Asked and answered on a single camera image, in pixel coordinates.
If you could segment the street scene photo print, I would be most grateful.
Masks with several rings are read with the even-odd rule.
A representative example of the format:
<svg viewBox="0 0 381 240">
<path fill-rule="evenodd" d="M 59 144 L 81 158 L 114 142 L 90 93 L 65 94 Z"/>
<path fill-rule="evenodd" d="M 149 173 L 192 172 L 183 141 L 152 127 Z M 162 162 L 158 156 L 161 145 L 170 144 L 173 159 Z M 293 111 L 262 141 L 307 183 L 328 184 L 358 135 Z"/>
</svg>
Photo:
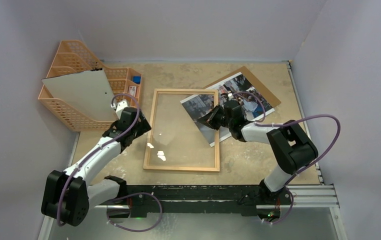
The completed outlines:
<svg viewBox="0 0 381 240">
<path fill-rule="evenodd" d="M 235 93 L 225 90 L 224 88 L 220 89 L 219 87 L 209 87 L 207 89 L 218 91 L 218 103 L 220 105 L 223 105 L 228 100 L 227 94 L 232 93 L 235 100 L 242 106 L 246 118 L 250 121 L 261 120 L 263 116 L 267 116 L 275 111 L 275 109 L 254 89 L 238 91 Z M 209 146 L 213 147 L 215 144 L 214 130 L 198 123 L 197 119 L 206 115 L 216 106 L 214 104 L 214 96 L 208 94 L 194 94 L 184 98 L 180 103 L 202 133 L 203 137 L 207 140 Z"/>
</svg>

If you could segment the brown frame backing board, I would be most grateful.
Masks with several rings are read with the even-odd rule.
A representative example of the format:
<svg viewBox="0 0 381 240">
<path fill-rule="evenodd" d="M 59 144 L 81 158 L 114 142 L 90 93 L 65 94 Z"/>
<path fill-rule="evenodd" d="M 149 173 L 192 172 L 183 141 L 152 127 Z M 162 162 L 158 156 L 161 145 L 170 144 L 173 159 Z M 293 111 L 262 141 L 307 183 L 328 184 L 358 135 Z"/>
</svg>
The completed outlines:
<svg viewBox="0 0 381 240">
<path fill-rule="evenodd" d="M 254 89 L 273 108 L 281 104 L 281 101 L 245 66 L 219 78 L 218 80 L 204 86 L 225 89 L 233 93 Z"/>
</svg>

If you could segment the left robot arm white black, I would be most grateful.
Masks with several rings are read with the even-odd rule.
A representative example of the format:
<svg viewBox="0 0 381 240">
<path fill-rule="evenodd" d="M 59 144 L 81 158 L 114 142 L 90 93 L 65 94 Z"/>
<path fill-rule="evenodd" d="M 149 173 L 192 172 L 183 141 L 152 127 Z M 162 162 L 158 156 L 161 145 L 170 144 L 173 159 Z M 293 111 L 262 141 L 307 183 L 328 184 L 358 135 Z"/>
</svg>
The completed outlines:
<svg viewBox="0 0 381 240">
<path fill-rule="evenodd" d="M 107 201 L 123 204 L 128 197 L 127 182 L 108 175 L 101 182 L 93 179 L 132 142 L 151 130 L 138 108 L 124 107 L 117 111 L 119 119 L 103 132 L 96 145 L 78 162 L 46 178 L 41 213 L 60 225 L 78 226 L 89 210 Z"/>
</svg>

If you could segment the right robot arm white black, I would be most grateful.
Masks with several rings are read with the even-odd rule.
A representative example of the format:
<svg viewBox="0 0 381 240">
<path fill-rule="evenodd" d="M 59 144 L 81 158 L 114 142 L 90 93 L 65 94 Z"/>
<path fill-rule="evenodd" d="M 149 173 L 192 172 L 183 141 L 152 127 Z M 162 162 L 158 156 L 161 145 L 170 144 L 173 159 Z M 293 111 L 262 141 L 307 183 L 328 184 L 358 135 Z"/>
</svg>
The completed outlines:
<svg viewBox="0 0 381 240">
<path fill-rule="evenodd" d="M 235 100 L 217 105 L 197 122 L 213 130 L 227 128 L 231 136 L 240 142 L 270 145 L 277 165 L 259 184 L 259 197 L 267 204 L 279 197 L 279 192 L 298 170 L 307 167 L 319 155 L 314 143 L 296 121 L 261 126 L 248 120 L 242 106 Z"/>
</svg>

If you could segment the red white small box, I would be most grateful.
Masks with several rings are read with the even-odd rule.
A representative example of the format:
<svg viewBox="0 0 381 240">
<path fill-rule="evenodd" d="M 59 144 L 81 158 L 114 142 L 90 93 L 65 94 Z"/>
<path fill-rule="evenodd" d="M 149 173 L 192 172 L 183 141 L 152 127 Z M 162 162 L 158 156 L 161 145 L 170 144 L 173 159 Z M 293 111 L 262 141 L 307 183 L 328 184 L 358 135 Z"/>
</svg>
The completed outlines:
<svg viewBox="0 0 381 240">
<path fill-rule="evenodd" d="M 130 95 L 132 95 L 133 97 L 137 96 L 137 92 L 138 92 L 138 87 L 137 86 L 131 85 L 131 86 L 128 87 L 128 93 Z"/>
</svg>

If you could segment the white board in organizer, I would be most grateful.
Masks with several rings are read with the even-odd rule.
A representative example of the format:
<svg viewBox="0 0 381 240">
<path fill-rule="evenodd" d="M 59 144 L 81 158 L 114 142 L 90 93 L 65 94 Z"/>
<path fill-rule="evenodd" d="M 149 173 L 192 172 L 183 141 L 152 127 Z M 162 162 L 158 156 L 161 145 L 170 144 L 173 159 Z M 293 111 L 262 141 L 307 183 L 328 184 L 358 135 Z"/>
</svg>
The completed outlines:
<svg viewBox="0 0 381 240">
<path fill-rule="evenodd" d="M 95 121 L 114 121 L 111 107 L 114 97 L 103 69 L 43 78 L 49 93 Z"/>
</svg>

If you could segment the blue small item in organizer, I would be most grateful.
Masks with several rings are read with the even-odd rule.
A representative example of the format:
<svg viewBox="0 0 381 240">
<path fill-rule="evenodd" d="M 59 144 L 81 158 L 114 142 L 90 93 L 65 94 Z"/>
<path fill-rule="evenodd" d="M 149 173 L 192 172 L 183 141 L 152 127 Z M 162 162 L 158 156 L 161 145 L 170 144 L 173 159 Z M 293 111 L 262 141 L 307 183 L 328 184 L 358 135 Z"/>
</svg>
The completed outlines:
<svg viewBox="0 0 381 240">
<path fill-rule="evenodd" d="M 132 78 L 132 81 L 136 84 L 140 84 L 141 83 L 141 80 L 142 80 L 142 77 L 141 76 L 138 76 L 138 75 L 135 75 L 133 76 Z"/>
</svg>

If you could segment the orange plastic file organizer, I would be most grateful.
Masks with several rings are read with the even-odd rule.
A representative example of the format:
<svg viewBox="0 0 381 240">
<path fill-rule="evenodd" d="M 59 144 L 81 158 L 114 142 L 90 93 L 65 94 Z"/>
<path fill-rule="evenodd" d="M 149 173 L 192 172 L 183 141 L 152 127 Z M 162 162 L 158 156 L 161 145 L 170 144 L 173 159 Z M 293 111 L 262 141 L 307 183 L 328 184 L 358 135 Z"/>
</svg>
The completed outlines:
<svg viewBox="0 0 381 240">
<path fill-rule="evenodd" d="M 140 100 L 143 76 L 131 67 L 108 67 L 80 40 L 62 40 L 49 68 L 48 77 L 103 69 L 113 93 L 128 93 L 129 86 L 137 86 L 136 100 Z M 141 76 L 141 83 L 133 82 Z M 106 130 L 112 121 L 97 121 L 87 117 L 63 100 L 55 98 L 43 86 L 38 100 L 73 132 Z"/>
</svg>

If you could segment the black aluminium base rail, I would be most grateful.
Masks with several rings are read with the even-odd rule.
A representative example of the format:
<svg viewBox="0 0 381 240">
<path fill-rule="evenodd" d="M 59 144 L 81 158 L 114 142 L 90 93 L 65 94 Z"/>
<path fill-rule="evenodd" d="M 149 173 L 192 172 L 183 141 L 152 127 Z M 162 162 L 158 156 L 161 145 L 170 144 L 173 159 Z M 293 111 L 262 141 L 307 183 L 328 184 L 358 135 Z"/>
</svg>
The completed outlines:
<svg viewBox="0 0 381 240">
<path fill-rule="evenodd" d="M 291 185 L 269 197 L 259 194 L 258 185 L 127 185 L 126 189 L 125 197 L 93 208 L 130 211 L 132 218 L 162 212 L 240 214 L 278 219 L 290 207 L 332 208 L 339 205 L 334 188 L 325 185 Z"/>
</svg>

